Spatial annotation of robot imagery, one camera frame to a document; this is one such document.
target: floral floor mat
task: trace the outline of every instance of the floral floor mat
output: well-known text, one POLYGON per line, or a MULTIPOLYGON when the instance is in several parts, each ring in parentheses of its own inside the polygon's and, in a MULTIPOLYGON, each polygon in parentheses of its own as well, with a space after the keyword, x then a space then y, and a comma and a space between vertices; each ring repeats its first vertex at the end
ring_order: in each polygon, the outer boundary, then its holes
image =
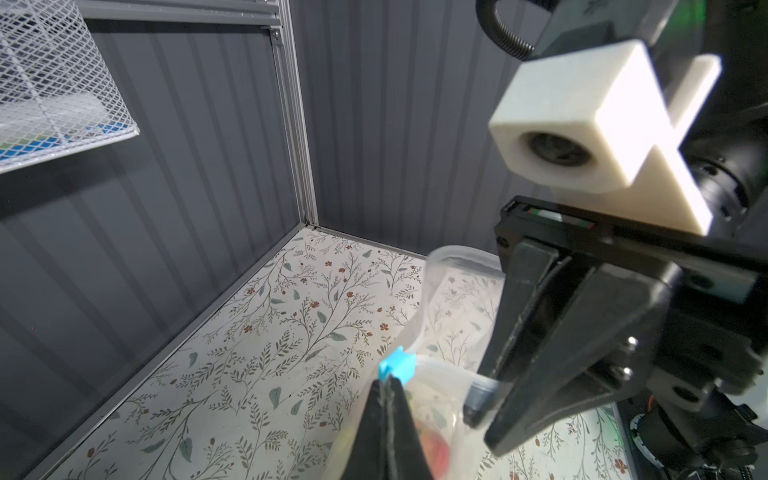
MULTIPOLYGON (((419 306, 424 263, 301 230, 49 478, 320 478, 367 376, 419 306)), ((447 281, 430 305, 425 353, 472 368, 482 357, 472 341, 492 326, 501 285, 447 281)), ((610 407, 564 419, 504 457, 486 453, 476 473, 629 477, 610 407)))

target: metal wall panel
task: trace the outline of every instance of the metal wall panel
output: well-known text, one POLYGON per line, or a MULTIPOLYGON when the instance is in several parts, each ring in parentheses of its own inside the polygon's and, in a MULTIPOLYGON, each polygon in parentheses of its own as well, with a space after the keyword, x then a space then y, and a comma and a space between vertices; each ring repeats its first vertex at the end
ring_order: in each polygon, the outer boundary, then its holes
POLYGON ((298 223, 265 31, 88 24, 141 135, 0 176, 0 478, 298 223))
MULTIPOLYGON (((419 253, 495 251, 500 206, 547 197, 508 172, 488 135, 520 62, 485 37, 474 2, 292 5, 321 225, 419 253)), ((513 31, 536 40, 547 12, 498 5, 513 31)))

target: screw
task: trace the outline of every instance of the screw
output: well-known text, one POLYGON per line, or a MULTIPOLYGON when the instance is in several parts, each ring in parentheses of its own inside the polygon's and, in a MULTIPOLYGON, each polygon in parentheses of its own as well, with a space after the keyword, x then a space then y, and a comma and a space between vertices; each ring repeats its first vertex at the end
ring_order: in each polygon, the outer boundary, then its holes
POLYGON ((620 379, 624 380, 625 382, 632 378, 632 369, 628 366, 612 366, 611 371, 620 379))
POLYGON ((637 349, 638 341, 633 336, 627 339, 627 343, 624 344, 624 349, 628 352, 634 352, 637 349))

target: black cable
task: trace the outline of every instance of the black cable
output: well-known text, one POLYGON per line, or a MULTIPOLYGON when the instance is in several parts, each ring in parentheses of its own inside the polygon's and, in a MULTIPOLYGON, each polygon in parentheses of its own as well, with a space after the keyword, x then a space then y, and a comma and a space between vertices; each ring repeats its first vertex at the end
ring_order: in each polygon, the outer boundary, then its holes
POLYGON ((746 466, 741 466, 739 467, 739 473, 741 474, 742 480, 753 480, 751 468, 746 466))
MULTIPOLYGON (((485 34, 503 51, 520 60, 527 60, 533 52, 533 45, 512 33, 496 11, 498 0, 477 0, 475 12, 485 34)), ((531 3, 549 10, 554 10, 559 0, 529 0, 531 3)))

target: wire mesh basket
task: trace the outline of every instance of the wire mesh basket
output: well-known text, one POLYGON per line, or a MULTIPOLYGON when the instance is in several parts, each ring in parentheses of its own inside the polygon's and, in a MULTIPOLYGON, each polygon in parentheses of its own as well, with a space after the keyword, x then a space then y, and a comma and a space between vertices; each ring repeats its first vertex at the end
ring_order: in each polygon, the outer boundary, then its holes
POLYGON ((0 173, 138 133, 74 0, 0 0, 0 173))

